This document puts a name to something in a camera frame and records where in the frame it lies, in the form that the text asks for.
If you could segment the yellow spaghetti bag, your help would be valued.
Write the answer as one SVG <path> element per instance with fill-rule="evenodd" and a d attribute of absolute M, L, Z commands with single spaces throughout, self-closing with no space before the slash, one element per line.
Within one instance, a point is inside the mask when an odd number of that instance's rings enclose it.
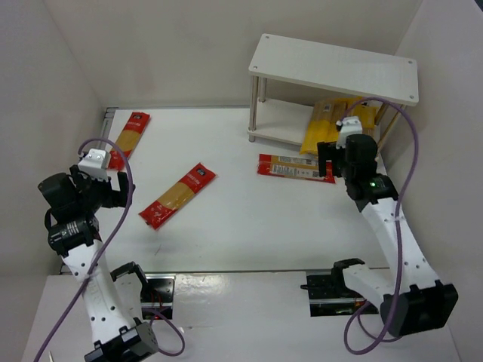
<path fill-rule="evenodd" d="M 317 155 L 318 143 L 337 141 L 338 132 L 336 131 L 335 121 L 332 119 L 335 103 L 335 99 L 328 99 L 315 104 L 300 147 L 301 155 Z"/>

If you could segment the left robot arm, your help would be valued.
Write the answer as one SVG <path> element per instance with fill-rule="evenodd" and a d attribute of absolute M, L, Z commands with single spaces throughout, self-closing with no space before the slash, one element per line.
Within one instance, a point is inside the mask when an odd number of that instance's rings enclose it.
<path fill-rule="evenodd" d="M 128 211 L 135 186 L 131 173 L 118 173 L 112 188 L 104 169 L 86 172 L 73 165 L 42 181 L 38 189 L 49 204 L 45 213 L 50 248 L 79 282 L 74 300 L 83 299 L 91 324 L 93 351 L 86 361 L 142 361 L 158 351 L 151 326 L 129 311 L 118 294 L 95 213 L 101 208 Z"/>

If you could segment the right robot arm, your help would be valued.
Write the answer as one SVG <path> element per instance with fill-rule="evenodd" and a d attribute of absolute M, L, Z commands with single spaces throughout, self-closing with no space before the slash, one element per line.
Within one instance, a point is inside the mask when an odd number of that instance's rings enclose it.
<path fill-rule="evenodd" d="M 344 145 L 321 142 L 318 162 L 331 162 L 343 178 L 347 195 L 372 228 L 392 272 L 388 282 L 361 259 L 335 262 L 331 277 L 341 291 L 353 291 L 376 307 L 393 337 L 442 328 L 458 300 L 453 284 L 445 284 L 429 265 L 401 209 L 401 194 L 377 170 L 377 144 L 355 134 Z"/>

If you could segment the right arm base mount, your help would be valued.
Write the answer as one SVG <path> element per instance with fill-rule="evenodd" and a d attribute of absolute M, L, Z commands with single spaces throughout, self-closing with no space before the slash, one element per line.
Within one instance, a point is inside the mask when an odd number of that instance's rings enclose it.
<path fill-rule="evenodd" d="M 330 270 L 308 271 L 300 289 L 308 294 L 312 318 L 350 316 L 365 303 L 356 292 L 338 287 Z"/>

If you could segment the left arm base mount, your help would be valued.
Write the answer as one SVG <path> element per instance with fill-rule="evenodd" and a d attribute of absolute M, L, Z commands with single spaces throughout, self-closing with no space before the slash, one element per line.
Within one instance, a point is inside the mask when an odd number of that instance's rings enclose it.
<path fill-rule="evenodd" d="M 147 286 L 142 287 L 140 292 L 140 305 L 144 320 L 160 320 L 160 317 L 152 313 L 156 310 L 168 320 L 173 317 L 174 302 L 174 275 L 148 274 Z"/>

